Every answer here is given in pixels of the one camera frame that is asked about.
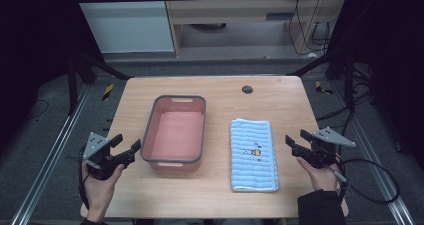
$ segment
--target blue striped towel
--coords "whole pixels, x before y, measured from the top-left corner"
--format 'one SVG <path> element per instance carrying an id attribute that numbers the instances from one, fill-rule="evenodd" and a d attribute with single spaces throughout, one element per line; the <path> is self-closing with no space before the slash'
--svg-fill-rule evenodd
<path id="1" fill-rule="evenodd" d="M 278 170 L 269 121 L 231 121 L 231 186 L 237 192 L 275 192 Z"/>

